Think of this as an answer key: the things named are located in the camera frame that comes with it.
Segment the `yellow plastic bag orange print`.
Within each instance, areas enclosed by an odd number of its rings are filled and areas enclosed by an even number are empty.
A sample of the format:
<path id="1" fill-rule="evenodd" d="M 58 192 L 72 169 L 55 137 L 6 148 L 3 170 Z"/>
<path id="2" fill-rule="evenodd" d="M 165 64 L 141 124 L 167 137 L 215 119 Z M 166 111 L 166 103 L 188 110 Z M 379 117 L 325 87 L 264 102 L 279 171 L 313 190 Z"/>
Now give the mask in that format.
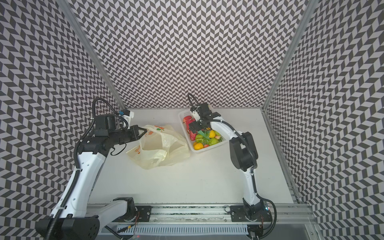
<path id="1" fill-rule="evenodd" d="M 126 152 L 130 160 L 144 170 L 171 166 L 191 156 L 187 140 L 170 125 L 146 125 L 147 133 Z"/>

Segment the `yellow lemon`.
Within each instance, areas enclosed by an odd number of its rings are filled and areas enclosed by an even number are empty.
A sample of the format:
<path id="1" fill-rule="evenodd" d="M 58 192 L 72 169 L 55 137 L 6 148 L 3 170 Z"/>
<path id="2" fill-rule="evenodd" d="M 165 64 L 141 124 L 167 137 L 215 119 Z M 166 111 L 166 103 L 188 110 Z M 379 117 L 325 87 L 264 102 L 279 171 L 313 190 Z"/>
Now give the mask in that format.
<path id="1" fill-rule="evenodd" d="M 216 132 L 214 130 L 211 130 L 211 131 L 209 131 L 208 136 L 209 136 L 210 139 L 215 138 L 216 137 Z"/>

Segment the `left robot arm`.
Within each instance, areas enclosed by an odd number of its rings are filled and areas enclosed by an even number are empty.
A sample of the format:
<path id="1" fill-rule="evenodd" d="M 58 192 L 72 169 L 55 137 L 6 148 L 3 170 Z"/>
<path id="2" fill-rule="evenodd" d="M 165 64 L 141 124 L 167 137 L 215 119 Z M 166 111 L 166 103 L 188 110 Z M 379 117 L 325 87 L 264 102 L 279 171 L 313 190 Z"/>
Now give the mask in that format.
<path id="1" fill-rule="evenodd" d="M 75 167 L 63 195 L 49 217 L 36 223 L 36 231 L 45 240 L 94 240 L 102 229 L 122 239 L 109 224 L 116 219 L 136 223 L 140 212 L 132 197 L 112 200 L 90 211 L 89 198 L 108 156 L 117 145 L 140 140 L 147 129 L 131 125 L 134 112 L 117 111 L 103 98 L 92 102 L 92 121 L 75 144 Z"/>

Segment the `green pear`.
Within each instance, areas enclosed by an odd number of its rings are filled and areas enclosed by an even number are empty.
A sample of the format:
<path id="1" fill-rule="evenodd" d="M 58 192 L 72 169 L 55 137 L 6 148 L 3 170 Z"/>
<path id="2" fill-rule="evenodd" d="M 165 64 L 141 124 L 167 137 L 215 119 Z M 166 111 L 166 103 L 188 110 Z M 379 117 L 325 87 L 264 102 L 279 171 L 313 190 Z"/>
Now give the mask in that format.
<path id="1" fill-rule="evenodd" d="M 219 143 L 219 140 L 216 139 L 216 138 L 211 138 L 211 139 L 209 140 L 209 146 L 213 146 L 213 145 L 216 145 L 216 144 L 218 144 L 218 143 Z"/>

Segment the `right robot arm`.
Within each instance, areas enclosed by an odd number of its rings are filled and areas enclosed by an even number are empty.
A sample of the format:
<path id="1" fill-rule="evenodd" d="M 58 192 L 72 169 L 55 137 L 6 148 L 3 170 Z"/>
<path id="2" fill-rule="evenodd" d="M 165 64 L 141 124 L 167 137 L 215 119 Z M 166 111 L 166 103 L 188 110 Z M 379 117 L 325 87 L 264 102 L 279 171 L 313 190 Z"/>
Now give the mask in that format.
<path id="1" fill-rule="evenodd" d="M 204 129 L 210 128 L 228 136 L 231 162 L 244 175 L 244 216 L 250 222 L 260 222 L 249 227 L 248 238 L 251 240 L 266 238 L 276 226 L 277 208 L 273 201 L 261 197 L 258 193 L 255 169 L 259 155 L 252 134 L 237 131 L 219 113 L 212 112 L 207 103 L 191 104 L 190 112 L 195 119 L 187 124 L 191 132 L 199 134 Z"/>

